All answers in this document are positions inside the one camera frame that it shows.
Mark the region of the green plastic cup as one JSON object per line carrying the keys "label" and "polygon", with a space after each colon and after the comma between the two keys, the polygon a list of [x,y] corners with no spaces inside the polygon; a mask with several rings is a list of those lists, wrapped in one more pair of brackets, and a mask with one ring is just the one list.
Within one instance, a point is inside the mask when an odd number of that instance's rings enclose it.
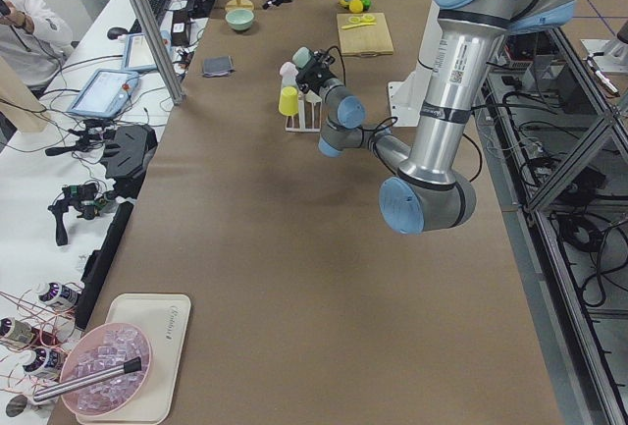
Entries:
{"label": "green plastic cup", "polygon": [[303,71],[315,62],[315,55],[308,47],[303,46],[293,54],[292,61],[299,71]]}

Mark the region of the pink plastic cup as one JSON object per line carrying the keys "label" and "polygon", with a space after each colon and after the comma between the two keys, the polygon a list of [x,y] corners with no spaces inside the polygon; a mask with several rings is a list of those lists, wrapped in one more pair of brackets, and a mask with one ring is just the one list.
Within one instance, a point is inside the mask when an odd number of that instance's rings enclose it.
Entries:
{"label": "pink plastic cup", "polygon": [[298,69],[293,62],[285,62],[280,67],[280,76],[282,77],[282,86],[295,86]]}

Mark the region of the white plastic cup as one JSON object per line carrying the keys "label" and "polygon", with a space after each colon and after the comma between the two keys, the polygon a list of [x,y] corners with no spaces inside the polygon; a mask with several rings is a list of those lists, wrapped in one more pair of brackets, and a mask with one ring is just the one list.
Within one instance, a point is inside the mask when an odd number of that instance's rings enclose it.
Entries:
{"label": "white plastic cup", "polygon": [[322,101],[321,97],[312,90],[305,94],[304,99],[308,103],[320,103]]}

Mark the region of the yellow plastic cup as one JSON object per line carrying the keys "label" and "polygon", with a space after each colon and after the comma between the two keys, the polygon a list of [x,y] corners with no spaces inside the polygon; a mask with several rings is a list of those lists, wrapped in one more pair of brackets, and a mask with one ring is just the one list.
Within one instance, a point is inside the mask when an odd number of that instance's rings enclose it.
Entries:
{"label": "yellow plastic cup", "polygon": [[286,117],[292,117],[298,113],[298,90],[296,87],[284,86],[281,89],[278,110]]}

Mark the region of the mint green bowl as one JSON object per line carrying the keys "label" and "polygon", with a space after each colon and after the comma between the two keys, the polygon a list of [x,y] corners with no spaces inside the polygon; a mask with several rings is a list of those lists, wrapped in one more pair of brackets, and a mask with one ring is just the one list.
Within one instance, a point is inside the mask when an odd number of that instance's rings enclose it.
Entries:
{"label": "mint green bowl", "polygon": [[236,32],[244,32],[249,30],[255,20],[252,10],[237,8],[230,10],[225,15],[225,21],[231,30]]}

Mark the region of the yellow plastic knife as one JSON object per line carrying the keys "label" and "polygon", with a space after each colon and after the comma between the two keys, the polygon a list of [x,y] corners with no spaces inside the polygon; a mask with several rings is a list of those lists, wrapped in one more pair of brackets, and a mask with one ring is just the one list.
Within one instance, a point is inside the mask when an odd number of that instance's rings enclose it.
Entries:
{"label": "yellow plastic knife", "polygon": [[359,27],[372,27],[375,26],[377,23],[358,23],[358,24],[347,24],[347,25],[343,25],[340,27],[341,30],[350,30],[350,29],[356,29]]}

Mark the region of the wooden cutting board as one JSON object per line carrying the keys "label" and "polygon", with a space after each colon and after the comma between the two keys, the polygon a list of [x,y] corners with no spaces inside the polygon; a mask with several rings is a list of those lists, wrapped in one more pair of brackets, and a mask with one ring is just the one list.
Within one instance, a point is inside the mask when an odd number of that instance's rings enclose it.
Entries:
{"label": "wooden cutting board", "polygon": [[393,42],[389,32],[386,16],[383,13],[366,13],[374,15],[375,26],[359,27],[350,30],[341,30],[340,27],[349,24],[352,16],[362,17],[365,14],[337,14],[340,52],[342,56],[367,57],[377,55],[391,55],[394,52]]}

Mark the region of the grey folded cloth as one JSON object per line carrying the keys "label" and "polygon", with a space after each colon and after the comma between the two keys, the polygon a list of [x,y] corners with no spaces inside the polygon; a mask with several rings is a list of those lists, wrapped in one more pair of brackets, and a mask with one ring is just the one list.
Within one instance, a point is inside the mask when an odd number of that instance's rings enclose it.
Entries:
{"label": "grey folded cloth", "polygon": [[234,70],[233,60],[229,55],[207,58],[202,63],[202,74],[207,78],[228,76]]}

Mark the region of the black keyboard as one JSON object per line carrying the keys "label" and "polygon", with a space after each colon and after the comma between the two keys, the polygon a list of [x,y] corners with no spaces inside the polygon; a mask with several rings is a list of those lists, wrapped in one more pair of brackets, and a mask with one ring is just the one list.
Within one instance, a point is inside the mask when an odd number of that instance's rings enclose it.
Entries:
{"label": "black keyboard", "polygon": [[148,3],[155,18],[156,24],[159,26],[166,15],[171,0],[148,0]]}

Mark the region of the teach pendant tablet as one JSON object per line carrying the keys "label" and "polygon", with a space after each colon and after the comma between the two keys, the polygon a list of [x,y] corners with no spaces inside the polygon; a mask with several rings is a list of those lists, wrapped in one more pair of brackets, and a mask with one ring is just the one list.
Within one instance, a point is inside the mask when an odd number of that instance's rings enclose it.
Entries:
{"label": "teach pendant tablet", "polygon": [[74,116],[108,119],[118,115],[131,100],[139,73],[99,69],[87,81],[67,112]]}
{"label": "teach pendant tablet", "polygon": [[143,33],[126,35],[122,69],[138,73],[157,69],[148,40]]}

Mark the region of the beige plastic tray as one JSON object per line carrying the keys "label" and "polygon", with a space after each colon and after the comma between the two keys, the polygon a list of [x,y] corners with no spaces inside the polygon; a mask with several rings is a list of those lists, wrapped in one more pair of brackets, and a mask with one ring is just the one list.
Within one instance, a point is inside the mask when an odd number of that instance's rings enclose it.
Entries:
{"label": "beige plastic tray", "polygon": [[151,346],[145,381],[122,408],[80,424],[159,424],[168,416],[183,351],[190,298],[181,293],[124,293],[111,303],[107,322],[130,323]]}

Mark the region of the purple capped bottle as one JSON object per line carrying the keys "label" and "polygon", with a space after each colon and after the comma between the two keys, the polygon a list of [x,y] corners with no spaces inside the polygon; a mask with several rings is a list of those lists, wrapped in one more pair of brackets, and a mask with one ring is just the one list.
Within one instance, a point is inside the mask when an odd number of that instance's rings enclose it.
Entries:
{"label": "purple capped bottle", "polygon": [[49,347],[28,349],[22,356],[22,367],[27,375],[57,381],[60,378],[66,354]]}
{"label": "purple capped bottle", "polygon": [[35,288],[35,292],[43,304],[58,312],[72,309],[79,302],[77,291],[57,282],[40,283]]}
{"label": "purple capped bottle", "polygon": [[1,319],[1,344],[12,348],[25,348],[34,345],[37,333],[26,322],[13,317]]}

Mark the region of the pink bowl with ice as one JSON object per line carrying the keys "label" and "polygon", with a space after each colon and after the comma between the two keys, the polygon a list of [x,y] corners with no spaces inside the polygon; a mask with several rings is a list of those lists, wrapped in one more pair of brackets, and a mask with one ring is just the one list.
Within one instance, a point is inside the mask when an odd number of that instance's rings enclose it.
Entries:
{"label": "pink bowl with ice", "polygon": [[150,341],[134,324],[107,323],[85,334],[63,363],[62,382],[121,366],[137,357],[141,359],[141,368],[64,394],[64,405],[76,414],[87,416],[123,407],[145,382],[151,355]]}

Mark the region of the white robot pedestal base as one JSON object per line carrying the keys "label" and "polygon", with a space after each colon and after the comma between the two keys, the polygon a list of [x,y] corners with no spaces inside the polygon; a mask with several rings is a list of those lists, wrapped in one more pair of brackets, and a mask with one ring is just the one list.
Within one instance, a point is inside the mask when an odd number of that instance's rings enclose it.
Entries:
{"label": "white robot pedestal base", "polygon": [[389,107],[391,115],[396,117],[394,124],[396,127],[414,128],[418,124],[442,37],[442,30],[438,24],[439,11],[439,6],[433,1],[414,71],[404,81],[388,83]]}

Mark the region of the aluminium frame post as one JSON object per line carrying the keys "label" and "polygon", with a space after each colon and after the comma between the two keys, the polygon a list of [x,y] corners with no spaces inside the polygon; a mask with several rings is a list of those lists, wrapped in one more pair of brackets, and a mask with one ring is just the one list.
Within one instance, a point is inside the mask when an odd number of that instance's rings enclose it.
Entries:
{"label": "aluminium frame post", "polygon": [[138,19],[158,72],[166,85],[175,106],[183,102],[184,95],[178,76],[167,52],[160,29],[152,13],[148,0],[130,0],[131,7]]}

